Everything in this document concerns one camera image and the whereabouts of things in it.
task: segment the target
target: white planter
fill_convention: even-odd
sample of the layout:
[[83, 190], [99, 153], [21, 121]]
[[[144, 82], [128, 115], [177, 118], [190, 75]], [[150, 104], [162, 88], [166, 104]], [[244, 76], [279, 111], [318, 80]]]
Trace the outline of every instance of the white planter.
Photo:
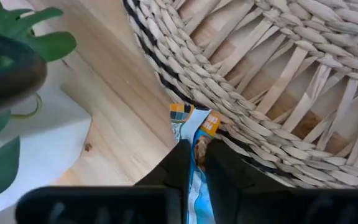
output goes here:
[[[58, 89], [39, 92], [42, 109], [29, 119], [12, 119], [0, 133], [0, 145], [21, 138], [19, 171], [13, 184], [0, 194], [0, 211], [14, 205], [26, 192], [50, 185], [79, 158], [91, 116]], [[35, 98], [12, 109], [14, 114], [34, 110]]]

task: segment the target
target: black metal frame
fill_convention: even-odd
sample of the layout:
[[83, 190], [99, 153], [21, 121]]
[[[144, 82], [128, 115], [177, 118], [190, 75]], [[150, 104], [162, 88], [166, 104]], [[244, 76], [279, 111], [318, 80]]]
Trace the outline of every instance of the black metal frame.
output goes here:
[[44, 83], [47, 76], [45, 61], [30, 47], [0, 35], [0, 54], [14, 63], [0, 68], [0, 112], [9, 109]]

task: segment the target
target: woven basket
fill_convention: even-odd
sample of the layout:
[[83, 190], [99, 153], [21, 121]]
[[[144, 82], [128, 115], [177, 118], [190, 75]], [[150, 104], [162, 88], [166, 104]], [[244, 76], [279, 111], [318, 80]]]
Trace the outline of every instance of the woven basket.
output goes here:
[[358, 188], [358, 0], [123, 2], [173, 101], [223, 114], [216, 137], [246, 162]]

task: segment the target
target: light wood surface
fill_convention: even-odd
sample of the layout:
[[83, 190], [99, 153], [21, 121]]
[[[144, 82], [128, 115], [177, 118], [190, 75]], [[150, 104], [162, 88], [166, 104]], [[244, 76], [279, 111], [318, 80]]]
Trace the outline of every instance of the light wood surface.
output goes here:
[[49, 65], [63, 90], [93, 117], [86, 149], [59, 185], [134, 184], [174, 146], [170, 99], [137, 49], [121, 1], [4, 0], [6, 8], [41, 10], [54, 6], [65, 15], [35, 28], [67, 30], [78, 47]]

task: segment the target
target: plastic bag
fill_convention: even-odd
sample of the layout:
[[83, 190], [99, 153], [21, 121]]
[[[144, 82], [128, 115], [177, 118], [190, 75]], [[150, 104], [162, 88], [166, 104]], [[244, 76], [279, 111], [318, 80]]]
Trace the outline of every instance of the plastic bag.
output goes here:
[[215, 223], [203, 171], [206, 147], [219, 127], [219, 113], [176, 103], [170, 105], [170, 117], [176, 140], [192, 142], [187, 223]]

